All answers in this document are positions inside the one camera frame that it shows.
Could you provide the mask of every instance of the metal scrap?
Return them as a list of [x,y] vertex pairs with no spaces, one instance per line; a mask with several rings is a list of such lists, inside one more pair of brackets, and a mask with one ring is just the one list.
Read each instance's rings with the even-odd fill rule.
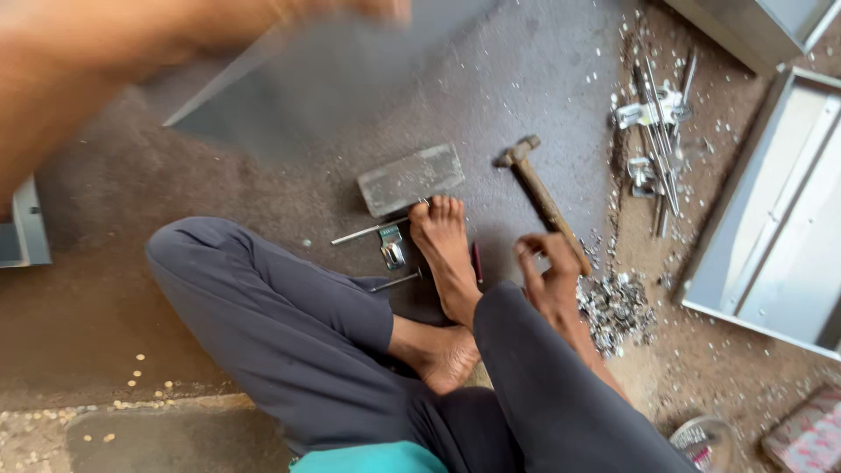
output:
[[621,345],[636,336],[635,344],[649,345],[657,324],[654,310],[648,307],[645,289],[637,274],[611,270],[610,275],[595,281],[589,291],[581,284],[576,291],[579,310],[587,315],[590,337],[595,349],[605,358],[622,356]]

